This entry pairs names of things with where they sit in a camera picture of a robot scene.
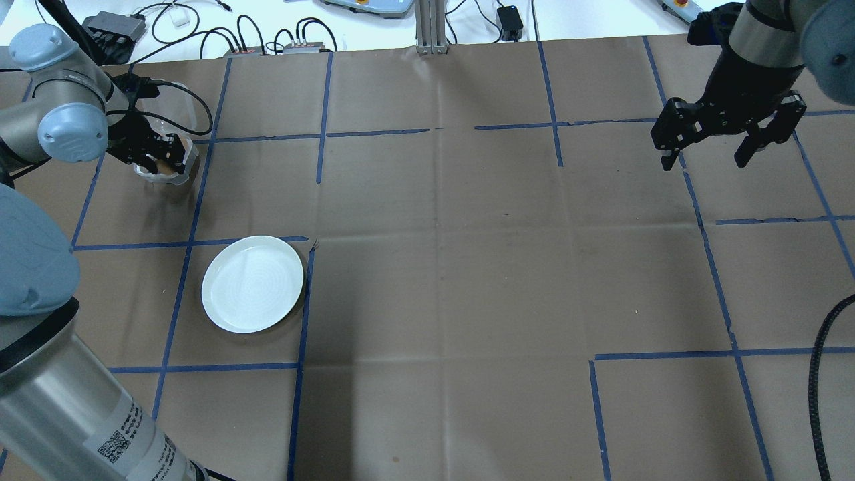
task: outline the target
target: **silver robot arm segment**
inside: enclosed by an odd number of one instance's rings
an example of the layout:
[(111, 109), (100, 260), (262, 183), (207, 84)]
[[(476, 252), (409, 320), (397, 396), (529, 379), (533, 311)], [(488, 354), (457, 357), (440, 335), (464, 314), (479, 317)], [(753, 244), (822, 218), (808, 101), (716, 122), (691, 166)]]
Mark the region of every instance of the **silver robot arm segment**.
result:
[(0, 175), (49, 158), (90, 161), (107, 149), (106, 110), (126, 110), (125, 95), (68, 35), (41, 24), (12, 40), (9, 54), (32, 77), (32, 98), (0, 110)]
[(722, 54), (704, 95), (695, 103), (670, 98), (651, 130), (663, 168), (711, 135), (747, 134), (734, 154), (739, 167), (768, 144), (786, 142), (807, 108), (792, 90), (805, 66), (829, 97), (855, 104), (852, 25), (852, 0), (748, 0), (700, 15), (688, 43), (721, 45)]

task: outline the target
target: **blue tape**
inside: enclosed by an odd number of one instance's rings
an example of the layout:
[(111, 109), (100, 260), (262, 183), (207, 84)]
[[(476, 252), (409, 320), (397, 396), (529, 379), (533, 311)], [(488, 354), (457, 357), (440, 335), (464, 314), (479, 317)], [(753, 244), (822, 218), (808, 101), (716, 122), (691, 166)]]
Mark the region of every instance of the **blue tape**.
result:
[(297, 369), (296, 362), (268, 362), (256, 364), (214, 364), (214, 365), (171, 365), (168, 372), (227, 372), (227, 371), (281, 371)]
[(605, 444), (605, 427), (603, 426), (603, 408), (599, 402), (599, 385), (597, 384), (597, 368), (593, 361), (588, 361), (591, 372), (591, 394), (593, 396), (593, 415), (597, 420), (597, 438), (599, 439), (599, 458), (603, 463), (603, 479), (611, 481), (611, 468), (609, 467), (609, 450)]
[(823, 189), (819, 186), (819, 180), (817, 179), (817, 175), (813, 171), (813, 167), (811, 167), (811, 161), (808, 160), (807, 151), (805, 151), (805, 146), (802, 145), (801, 141), (799, 140), (799, 135), (795, 132), (793, 132), (793, 140), (799, 147), (799, 153), (802, 156), (802, 163), (805, 165), (805, 169), (807, 169), (807, 174), (811, 178), (814, 190), (817, 191), (817, 197), (819, 197), (819, 201), (823, 204), (823, 209), (825, 209), (825, 215), (828, 217), (829, 222), (831, 223), (831, 229), (834, 231), (834, 236), (837, 237), (837, 242), (838, 244), (840, 244), (840, 250), (843, 252), (843, 258), (846, 259), (846, 265), (849, 266), (849, 272), (852, 274), (852, 277), (855, 278), (855, 264), (852, 262), (852, 255), (849, 254), (849, 248), (846, 246), (846, 241), (843, 240), (843, 234), (840, 232), (840, 226), (837, 225), (837, 220), (834, 217), (834, 213), (831, 211), (831, 205), (828, 204), (828, 199), (825, 198), (825, 193), (823, 193)]
[(367, 137), (371, 135), (402, 135), (402, 134), (421, 134), (422, 132), (430, 132), (429, 128), (404, 128), (399, 130), (367, 130), (364, 132), (335, 132), (327, 134), (327, 137)]
[(564, 166), (564, 157), (561, 153), (561, 139), (558, 137), (557, 118), (555, 116), (555, 99), (552, 97), (552, 82), (549, 80), (549, 68), (546, 66), (546, 54), (543, 51), (543, 42), (537, 41), (537, 50), (540, 53), (540, 67), (543, 69), (543, 81), (546, 85), (546, 98), (549, 100), (549, 117), (552, 119), (552, 139), (555, 141), (555, 157), (558, 167)]
[(306, 361), (306, 340), (309, 335), (309, 308), (312, 292), (312, 276), (315, 273), (315, 248), (309, 251), (306, 268), (306, 293), (303, 302), (303, 326), (300, 331), (297, 380), (294, 383), (294, 404), (291, 411), (291, 441), (288, 444), (288, 481), (294, 481), (294, 462), (297, 456), (297, 426), (300, 419), (300, 401), (303, 398), (303, 369)]
[(298, 140), (298, 139), (320, 139), (320, 134), (290, 134), (290, 135), (272, 135), (269, 137), (230, 137), (226, 139), (211, 140), (211, 144), (231, 144), (234, 142), (260, 142), (262, 140)]
[(92, 201), (92, 194), (95, 192), (95, 184), (98, 182), (98, 176), (101, 174), (101, 166), (104, 162), (104, 155), (98, 158), (98, 163), (95, 166), (95, 174), (92, 176), (92, 181), (89, 182), (89, 191), (86, 193), (86, 200), (83, 201), (83, 209), (80, 211), (80, 218), (77, 220), (77, 227), (74, 228), (74, 235), (71, 238), (71, 247), (77, 246), (77, 240), (80, 238), (80, 231), (83, 229), (83, 222), (86, 219), (86, 213), (89, 211), (89, 203)]
[(580, 125), (591, 125), (594, 123), (654, 123), (654, 118), (639, 118), (639, 119), (616, 119), (616, 120), (599, 120), (599, 121), (574, 121), (567, 122), (567, 125), (576, 127)]
[(159, 374), (161, 367), (154, 365), (138, 367), (111, 367), (109, 368), (109, 371), (113, 374)]
[(320, 184), (323, 178), (323, 150), (327, 139), (327, 114), (329, 113), (329, 83), (333, 78), (333, 53), (327, 54), (327, 78), (323, 87), (323, 110), (321, 111), (321, 142), (318, 145), (318, 170), (315, 182)]
[(717, 220), (716, 225), (751, 225), (759, 223), (819, 223), (828, 222), (828, 217), (811, 217), (799, 219), (797, 217), (771, 217), (768, 219), (723, 219)]
[[(739, 352), (739, 344), (736, 342), (736, 335), (730, 334), (730, 340), (735, 346), (734, 351)], [(736, 362), (736, 371), (740, 376), (740, 384), (742, 385), (742, 394), (746, 398), (746, 406), (748, 407), (748, 418), (751, 420), (751, 426), (754, 429), (754, 438), (757, 440), (757, 447), (760, 453), (760, 460), (763, 462), (763, 469), (766, 472), (766, 480), (774, 481), (775, 475), (772, 473), (772, 465), (769, 463), (769, 453), (766, 450), (766, 441), (763, 440), (763, 432), (760, 430), (760, 421), (757, 418), (757, 409), (754, 407), (754, 398), (751, 394), (751, 386), (748, 385), (748, 376), (746, 368), (742, 364), (742, 357), (734, 356)]]
[[(569, 125), (568, 122), (562, 122), (563, 125)], [(555, 122), (539, 122), (539, 123), (509, 123), (504, 125), (478, 125), (475, 130), (511, 130), (514, 128), (543, 128), (553, 127)]]
[[(656, 81), (656, 88), (659, 92), (659, 98), (662, 100), (662, 103), (665, 104), (665, 90), (662, 88), (662, 79), (659, 77), (659, 70), (656, 67), (656, 60), (653, 58), (653, 52), (650, 48), (650, 43), (647, 41), (647, 37), (641, 38), (644, 43), (645, 51), (647, 53), (647, 60), (650, 62), (651, 71), (653, 72), (653, 79)], [(688, 167), (686, 166), (686, 158), (683, 157), (682, 152), (680, 152), (680, 166), (683, 170), (683, 179), (686, 182), (686, 189), (689, 192), (689, 197), (692, 198), (692, 206), (695, 210), (695, 217), (698, 221), (698, 229), (700, 230), (701, 237), (704, 240), (704, 250), (706, 252), (707, 262), (710, 265), (710, 273), (712, 274), (713, 283), (716, 286), (716, 295), (718, 296), (718, 304), (722, 309), (722, 315), (724, 317), (724, 324), (728, 330), (728, 336), (730, 338), (730, 347), (732, 350), (732, 355), (736, 361), (737, 371), (740, 374), (740, 382), (742, 384), (742, 394), (746, 399), (746, 407), (748, 409), (748, 417), (751, 419), (752, 427), (754, 428), (754, 437), (757, 441), (758, 451), (760, 452), (760, 459), (763, 462), (763, 467), (766, 472), (766, 480), (773, 481), (774, 477), (772, 474), (772, 466), (769, 463), (769, 455), (766, 452), (766, 443), (763, 440), (763, 433), (760, 430), (760, 423), (757, 419), (757, 413), (754, 409), (754, 400), (751, 394), (751, 386), (748, 384), (748, 378), (745, 374), (745, 369), (742, 366), (742, 358), (739, 354), (739, 344), (736, 341), (736, 335), (731, 330), (731, 317), (730, 311), (728, 309), (728, 303), (724, 298), (724, 289), (722, 288), (722, 281), (720, 276), (718, 275), (718, 268), (716, 267), (716, 259), (712, 254), (712, 249), (710, 247), (710, 237), (706, 232), (706, 227), (704, 226), (704, 218), (701, 215), (700, 205), (698, 203), (698, 197), (695, 195), (694, 185), (692, 184), (692, 177), (689, 175)]]
[[(222, 79), (222, 89), (220, 90), (220, 100), (216, 107), (216, 117), (214, 125), (211, 128), (211, 141), (216, 141), (217, 128), (220, 125), (220, 117), (222, 116), (222, 104), (226, 99), (226, 89), (228, 88), (228, 77), (232, 72), (232, 59), (226, 60), (226, 73)], [(184, 296), (184, 286), (187, 281), (187, 271), (190, 269), (190, 258), (193, 253), (193, 242), (196, 239), (196, 228), (199, 224), (199, 215), (202, 211), (202, 200), (205, 195), (205, 186), (208, 183), (208, 172), (211, 165), (211, 158), (214, 155), (215, 144), (211, 144), (205, 156), (205, 165), (202, 172), (202, 180), (199, 182), (199, 194), (196, 197), (196, 209), (193, 212), (193, 222), (190, 227), (190, 238), (187, 240), (187, 251), (184, 254), (184, 265), (181, 267), (181, 278), (178, 282), (178, 293), (175, 295), (175, 305), (172, 310), (172, 319), (169, 322), (169, 332), (167, 334), (166, 346), (163, 349), (163, 359), (161, 362), (160, 376), (157, 379), (157, 391), (155, 393), (154, 407), (151, 409), (151, 417), (157, 420), (157, 414), (160, 412), (160, 403), (163, 396), (163, 383), (166, 380), (167, 368), (169, 365), (169, 356), (172, 353), (172, 343), (175, 337), (175, 326), (178, 324), (178, 313), (181, 309), (181, 299)]]
[(726, 358), (734, 355), (733, 351), (678, 351), (673, 353), (609, 353), (597, 354), (595, 360), (632, 360), (632, 359), (697, 359), (697, 358)]
[(159, 249), (163, 247), (187, 247), (187, 242), (143, 242), (140, 244), (102, 244), (75, 246), (75, 251), (120, 251), (126, 249)]
[(653, 59), (653, 50), (650, 48), (650, 42), (647, 41), (647, 36), (641, 37), (641, 42), (644, 43), (644, 50), (647, 52), (647, 61), (650, 63), (650, 68), (653, 70), (653, 79), (656, 81), (656, 89), (659, 91), (659, 100), (662, 100), (662, 105), (665, 105), (665, 89), (662, 88), (662, 80), (659, 78), (659, 69), (656, 68), (656, 60)]
[[(306, 242), (309, 240), (308, 237), (303, 237), (302, 235), (295, 235), (292, 237), (277, 237), (285, 242)], [(212, 240), (195, 240), (192, 244), (194, 246), (225, 246), (227, 244), (233, 244), (240, 239), (212, 239)]]

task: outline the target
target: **black cord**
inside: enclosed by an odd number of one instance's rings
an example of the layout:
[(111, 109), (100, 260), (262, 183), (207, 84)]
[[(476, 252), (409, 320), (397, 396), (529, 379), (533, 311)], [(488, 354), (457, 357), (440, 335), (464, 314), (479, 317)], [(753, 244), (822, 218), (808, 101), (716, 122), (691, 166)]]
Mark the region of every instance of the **black cord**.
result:
[(194, 25), (194, 26), (193, 26), (193, 29), (192, 29), (192, 31), (189, 33), (189, 35), (193, 35), (194, 33), (198, 32), (198, 30), (199, 30), (199, 25), (201, 24), (201, 21), (202, 21), (202, 18), (201, 18), (201, 16), (199, 15), (199, 11), (198, 11), (198, 10), (196, 10), (196, 9), (194, 9), (194, 8), (193, 8), (193, 7), (191, 7), (190, 5), (185, 5), (185, 4), (183, 4), (183, 3), (175, 3), (175, 2), (168, 2), (168, 3), (166, 3), (166, 2), (163, 2), (163, 3), (152, 3), (151, 5), (146, 5), (146, 6), (144, 6), (143, 8), (141, 8), (141, 9), (137, 10), (137, 15), (142, 14), (143, 12), (145, 12), (145, 11), (146, 11), (146, 10), (148, 10), (148, 9), (154, 9), (155, 7), (163, 7), (163, 9), (161, 9), (161, 11), (157, 13), (157, 16), (155, 17), (155, 20), (151, 23), (151, 37), (152, 37), (152, 38), (153, 38), (153, 39), (154, 39), (158, 44), (164, 44), (164, 45), (166, 45), (166, 44), (171, 43), (171, 42), (168, 42), (168, 41), (160, 40), (160, 39), (157, 37), (157, 35), (156, 35), (156, 33), (155, 33), (155, 30), (156, 30), (156, 27), (157, 27), (157, 22), (159, 22), (159, 21), (160, 21), (160, 19), (163, 17), (163, 14), (165, 14), (167, 11), (169, 11), (169, 9), (171, 9), (172, 7), (181, 7), (181, 8), (183, 8), (183, 9), (189, 9), (191, 12), (193, 12), (193, 14), (195, 14), (195, 15), (196, 15), (196, 25)]
[(258, 33), (258, 44), (262, 49), (262, 55), (264, 55), (264, 37), (262, 37), (262, 31), (258, 28), (258, 24), (256, 21), (252, 20), (252, 17), (249, 15), (238, 15), (238, 38), (240, 39), (240, 46), (244, 48), (246, 51), (246, 42), (244, 41), (244, 34), (240, 31), (240, 21), (246, 19), (252, 23), (252, 26), (256, 28), (256, 32)]
[(153, 85), (171, 86), (172, 88), (177, 88), (183, 92), (189, 93), (193, 98), (198, 100), (198, 102), (205, 109), (205, 115), (208, 116), (208, 128), (204, 131), (192, 130), (192, 129), (187, 128), (187, 127), (185, 127), (185, 126), (183, 126), (183, 125), (181, 125), (181, 124), (179, 124), (179, 123), (177, 123), (171, 119), (168, 119), (167, 117), (164, 117), (160, 114), (155, 114), (152, 112), (146, 112), (143, 110), (136, 110), (136, 109), (109, 110), (109, 111), (105, 112), (104, 114), (106, 116), (112, 116), (115, 114), (139, 114), (141, 116), (152, 117), (152, 118), (156, 118), (157, 120), (164, 121), (173, 127), (179, 128), (179, 129), (187, 132), (188, 134), (193, 134), (193, 135), (210, 134), (210, 131), (214, 129), (214, 116), (211, 115), (211, 109), (208, 107), (208, 104), (206, 104), (205, 101), (202, 100), (202, 98), (199, 97), (194, 91), (190, 90), (189, 88), (187, 88), (185, 86), (182, 86), (181, 84), (176, 84), (176, 83), (166, 81), (166, 80), (153, 80), (151, 83)]
[(157, 49), (157, 50), (155, 50), (155, 51), (151, 52), (150, 54), (146, 54), (146, 55), (144, 55), (144, 56), (142, 56), (142, 57), (138, 58), (137, 60), (134, 60), (133, 62), (130, 62), (130, 63), (128, 64), (128, 71), (130, 71), (130, 68), (133, 68), (133, 66), (134, 66), (134, 65), (136, 65), (136, 64), (138, 64), (138, 63), (140, 63), (140, 62), (144, 62), (144, 61), (146, 61), (146, 60), (148, 60), (148, 59), (152, 58), (153, 56), (155, 56), (155, 55), (159, 54), (160, 52), (162, 52), (162, 51), (166, 50), (167, 48), (169, 48), (169, 47), (171, 47), (171, 46), (173, 46), (173, 45), (180, 44), (181, 42), (185, 42), (185, 41), (187, 41), (188, 39), (192, 39), (193, 37), (198, 37), (199, 35), (204, 35), (204, 34), (206, 34), (206, 33), (208, 33), (208, 32), (210, 32), (210, 30), (201, 30), (201, 31), (199, 31), (199, 32), (196, 32), (196, 33), (192, 33), (192, 34), (190, 34), (190, 35), (187, 35), (186, 37), (184, 37), (184, 38), (182, 38), (182, 39), (175, 40), (174, 42), (169, 42), (168, 44), (166, 44), (166, 45), (164, 45), (163, 47), (161, 47), (161, 48), (159, 48), (159, 49)]
[(228, 29), (227, 29), (227, 28), (225, 28), (225, 27), (215, 27), (215, 28), (211, 28), (211, 29), (210, 29), (210, 30), (209, 30), (209, 31), (204, 35), (204, 37), (202, 37), (202, 44), (201, 44), (201, 45), (199, 45), (199, 60), (204, 60), (205, 40), (207, 40), (207, 39), (208, 39), (208, 36), (209, 36), (211, 33), (216, 33), (217, 35), (220, 35), (221, 37), (223, 37), (223, 38), (228, 42), (228, 51), (230, 51), (230, 52), (234, 53), (234, 44), (232, 43), (232, 41), (231, 41), (231, 40), (229, 40), (229, 39), (228, 39), (228, 37), (227, 37), (225, 34), (218, 32), (219, 30), (226, 30), (226, 31), (228, 31)]
[(537, 26), (537, 12), (534, 11), (534, 0), (531, 0), (532, 4), (532, 19), (534, 20), (534, 39), (540, 42), (540, 29)]
[(478, 0), (475, 0), (475, 5), (478, 7), (478, 13), (480, 13), (481, 16), (484, 17), (484, 20), (486, 20), (487, 23), (489, 23), (490, 25), (496, 27), (496, 30), (498, 30), (498, 39), (495, 39), (491, 42), (493, 44), (497, 44), (499, 40), (502, 39), (502, 29), (499, 28), (498, 25), (496, 25), (492, 20), (488, 19), (486, 15), (484, 15), (484, 12), (481, 10), (481, 4), (478, 3)]
[(448, 14), (453, 14), (453, 13), (455, 12), (455, 10), (459, 9), (460, 7), (462, 7), (464, 3), (466, 3), (466, 0), (461, 0), (461, 1), (460, 1), (460, 3), (458, 3), (458, 4), (457, 4), (457, 6), (456, 6), (455, 8), (453, 8), (453, 9), (451, 9), (451, 10), (448, 10), (447, 12), (445, 12), (445, 14), (446, 14), (446, 15), (448, 15)]
[(38, 4), (38, 0), (33, 0), (33, 2), (36, 4), (36, 10), (38, 10), (38, 16), (42, 17), (42, 21), (44, 23), (47, 23), (48, 21), (45, 20), (44, 15), (42, 15), (42, 6)]
[(18, 172), (17, 174), (10, 175), (9, 178), (12, 179), (13, 181), (17, 181), (18, 179), (20, 179), (24, 175), (27, 175), (30, 172), (33, 172), (35, 169), (38, 169), (42, 165), (45, 165), (46, 163), (48, 163), (49, 160), (50, 160), (50, 157), (46, 158), (45, 160), (43, 160), (39, 163), (35, 163), (35, 164), (27, 167), (26, 169), (23, 169), (21, 172)]
[(451, 27), (451, 22), (448, 21), (448, 17), (445, 18), (445, 24), (448, 26), (448, 30), (449, 30), (449, 32), (451, 32), (451, 36), (454, 37), (454, 43), (456, 44), (457, 43), (457, 34), (454, 32), (454, 28)]
[(235, 479), (232, 479), (232, 478), (230, 478), (230, 477), (226, 476), (225, 474), (220, 474), (220, 473), (218, 473), (218, 472), (216, 472), (216, 471), (211, 471), (211, 470), (210, 470), (210, 469), (208, 469), (207, 467), (205, 468), (205, 472), (207, 472), (207, 473), (208, 473), (208, 476), (210, 476), (210, 477), (212, 477), (212, 478), (214, 478), (214, 479), (219, 479), (220, 481), (237, 481), (237, 480), (235, 480)]
[(275, 53), (277, 53), (277, 52), (276, 52), (276, 49), (275, 49), (275, 46), (276, 46), (276, 44), (279, 44), (279, 36), (280, 36), (282, 33), (287, 33), (287, 34), (288, 34), (288, 38), (289, 38), (289, 39), (291, 39), (291, 43), (292, 43), (292, 44), (294, 43), (294, 35), (291, 33), (291, 31), (290, 31), (290, 30), (288, 30), (287, 28), (282, 28), (282, 29), (280, 29), (280, 30), (279, 30), (279, 31), (274, 35), (274, 37), (273, 37), (273, 43), (274, 43), (274, 54), (275, 54)]
[(303, 40), (306, 40), (306, 27), (308, 27), (309, 25), (311, 25), (313, 23), (316, 23), (316, 24), (320, 25), (321, 27), (324, 27), (324, 30), (326, 30), (327, 33), (329, 33), (329, 38), (331, 38), (333, 40), (333, 49), (335, 51), (339, 51), (339, 44), (335, 41), (335, 35), (333, 35), (333, 31), (330, 30), (329, 27), (327, 27), (326, 23), (324, 23), (320, 20), (317, 20), (317, 19), (311, 19), (311, 20), (309, 20), (303, 24), (303, 31), (301, 32), (303, 34)]
[(280, 44), (279, 42), (265, 42), (264, 46), (267, 47), (267, 50), (272, 51), (274, 55), (279, 55), (280, 53), (284, 52), (286, 47), (285, 45)]
[(834, 306), (834, 309), (825, 317), (823, 326), (819, 328), (817, 340), (813, 343), (813, 350), (811, 351), (811, 367), (807, 380), (807, 410), (811, 418), (813, 452), (817, 456), (817, 468), (819, 469), (819, 478), (822, 481), (831, 481), (831, 473), (828, 471), (828, 462), (825, 460), (823, 432), (819, 424), (819, 359), (823, 356), (825, 338), (828, 337), (831, 324), (853, 302), (855, 302), (855, 294), (850, 295), (840, 301), (837, 306)]

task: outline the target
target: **power adapter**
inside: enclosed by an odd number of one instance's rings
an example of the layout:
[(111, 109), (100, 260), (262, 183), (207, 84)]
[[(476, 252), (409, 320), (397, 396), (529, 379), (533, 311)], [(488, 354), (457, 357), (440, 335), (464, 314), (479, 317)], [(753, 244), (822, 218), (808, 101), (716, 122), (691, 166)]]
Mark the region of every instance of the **power adapter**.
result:
[(496, 9), (496, 22), (502, 30), (503, 42), (519, 41), (522, 38), (522, 19), (514, 5)]

